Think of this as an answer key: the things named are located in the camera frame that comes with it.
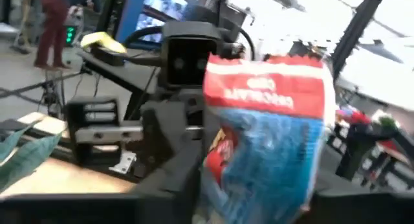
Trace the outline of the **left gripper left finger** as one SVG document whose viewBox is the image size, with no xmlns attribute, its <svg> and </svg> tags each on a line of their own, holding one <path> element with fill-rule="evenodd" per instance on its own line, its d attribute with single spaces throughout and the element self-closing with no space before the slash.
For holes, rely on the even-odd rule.
<svg viewBox="0 0 414 224">
<path fill-rule="evenodd" d="M 201 158 L 202 144 L 193 141 L 124 194 L 12 196 L 1 202 L 1 222 L 190 224 Z"/>
</svg>

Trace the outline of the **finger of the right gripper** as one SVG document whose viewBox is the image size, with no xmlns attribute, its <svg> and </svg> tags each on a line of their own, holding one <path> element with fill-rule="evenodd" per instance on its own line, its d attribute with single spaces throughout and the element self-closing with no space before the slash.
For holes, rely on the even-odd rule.
<svg viewBox="0 0 414 224">
<path fill-rule="evenodd" d="M 145 104 L 145 162 L 166 162 L 180 151 L 186 131 L 184 107 L 182 102 Z"/>
</svg>

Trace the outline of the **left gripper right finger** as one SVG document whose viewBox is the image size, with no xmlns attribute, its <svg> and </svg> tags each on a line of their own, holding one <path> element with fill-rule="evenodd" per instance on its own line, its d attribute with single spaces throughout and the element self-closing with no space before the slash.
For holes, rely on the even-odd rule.
<svg viewBox="0 0 414 224">
<path fill-rule="evenodd" d="M 352 184 L 319 188 L 300 224 L 413 224 L 413 194 Z"/>
</svg>

